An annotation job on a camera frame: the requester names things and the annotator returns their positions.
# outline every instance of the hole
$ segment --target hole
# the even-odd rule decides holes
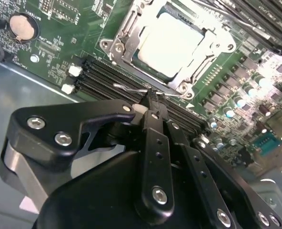
[[[163,159],[163,155],[159,152],[156,153],[156,157],[159,158],[159,159]]]
[[[228,45],[228,50],[230,51],[230,50],[232,50],[234,48],[234,45],[233,44],[229,44]]]
[[[102,42],[102,47],[103,47],[104,49],[107,49],[107,47],[108,47],[107,42]]]
[[[201,171],[200,174],[203,176],[203,178],[207,178],[208,177],[207,174],[205,172],[203,172],[203,171]]]

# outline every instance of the black plastic arm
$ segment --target black plastic arm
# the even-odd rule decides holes
[[[82,147],[82,133],[110,122],[130,122],[134,116],[132,107],[122,100],[27,107],[11,115],[6,137],[16,151],[47,169],[61,171],[68,168]],[[31,117],[42,119],[44,127],[31,128]],[[58,133],[69,135],[70,145],[58,144]]]

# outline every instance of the green circuit board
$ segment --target green circuit board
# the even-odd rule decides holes
[[[113,39],[131,3],[132,0],[0,0],[1,19],[9,21],[10,16],[15,12],[24,12],[32,16],[40,28],[39,37],[24,44],[15,41],[8,30],[0,30],[0,42],[5,51],[14,55],[13,62],[16,65],[60,88],[68,77],[67,71],[72,58],[89,55],[129,75],[138,83],[146,84],[147,82],[124,69],[112,66],[108,56],[99,46],[102,38]],[[218,14],[216,17],[223,20],[223,17]],[[267,49],[241,27],[230,23],[230,33],[236,42],[237,49],[233,53],[219,55],[193,87],[195,97],[191,100],[170,98],[172,102],[201,119],[215,117],[220,123],[215,130],[216,136],[222,137],[226,142],[236,139],[235,146],[226,145],[221,152],[228,156],[229,161],[236,156],[240,148],[252,146],[254,139],[260,136],[255,132],[253,138],[246,138],[248,133],[255,131],[255,123],[251,121],[251,116],[256,112],[259,104],[273,107],[272,114],[282,110],[282,92],[275,87],[264,97],[248,100],[250,109],[247,111],[236,107],[233,103],[233,97],[242,90],[241,88],[233,90],[233,94],[226,96],[225,102],[213,111],[204,108],[203,101],[217,90],[217,86],[223,82],[225,75],[233,74],[237,66],[249,71],[241,64],[243,60],[249,58],[257,63],[262,60],[269,62],[271,59]],[[32,62],[30,60],[32,55],[37,55],[39,61]],[[259,73],[251,71],[249,74],[249,79],[240,82],[242,87],[254,83],[254,76]],[[273,81],[282,83],[282,75],[273,76]],[[274,94],[279,95],[278,99],[271,98]],[[85,100],[92,100],[91,96],[81,92],[78,96]],[[225,117],[223,112],[225,107],[231,107],[238,115],[233,119]],[[267,118],[259,117],[258,120],[265,122]],[[244,123],[250,125],[240,128]]]

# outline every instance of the gray metal panel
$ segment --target gray metal panel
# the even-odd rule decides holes
[[[51,91],[47,89],[47,86],[44,88],[44,84],[47,83],[26,71],[18,74],[0,66],[0,153],[10,114],[14,110],[26,106],[72,102],[57,94],[59,91],[56,87],[52,88],[53,91]],[[22,194],[4,184],[0,179],[0,212],[33,222],[37,215],[19,209],[23,197]]]

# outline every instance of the integrated circuit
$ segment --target integrated circuit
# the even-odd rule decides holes
[[[282,64],[276,69],[279,73],[282,73]]]
[[[216,104],[221,104],[221,103],[224,103],[226,101],[224,98],[222,98],[220,95],[218,95],[214,92],[211,94],[210,99],[213,102],[215,102]]]
[[[228,95],[232,95],[233,94],[233,91],[231,91],[229,88],[227,88],[226,86],[224,85],[220,85],[220,87],[217,89],[217,91],[220,93],[220,94],[223,94],[225,96],[228,96]]]
[[[242,123],[237,129],[240,130],[240,131],[243,131],[247,128],[247,124],[246,123]]]
[[[248,111],[250,108],[251,108],[251,107],[250,107],[248,104],[246,104],[242,109],[243,109],[244,111]]]
[[[216,108],[214,104],[207,100],[203,102],[203,107],[209,112],[213,111]]]
[[[249,79],[249,74],[241,67],[237,67],[236,70],[233,72],[237,77],[241,79]]]
[[[247,58],[245,61],[243,61],[242,64],[250,70],[256,70],[258,68],[257,63],[254,62],[253,60],[249,59],[249,58]]]
[[[225,79],[225,83],[228,84],[232,88],[241,86],[241,83],[238,82],[236,79],[234,79],[232,76],[228,76]]]

